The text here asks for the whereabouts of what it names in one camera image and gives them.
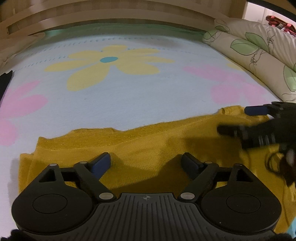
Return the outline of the gloved right hand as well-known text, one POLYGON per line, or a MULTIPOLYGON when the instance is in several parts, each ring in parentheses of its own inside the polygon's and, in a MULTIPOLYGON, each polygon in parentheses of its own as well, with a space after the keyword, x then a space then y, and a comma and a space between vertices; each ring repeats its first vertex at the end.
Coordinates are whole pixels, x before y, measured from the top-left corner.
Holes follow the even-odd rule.
POLYGON ((277 152, 272 153, 265 161, 266 169, 274 175, 285 180, 287 187, 295 184, 295 145, 280 144, 277 152), (276 167, 273 159, 280 155, 276 167))

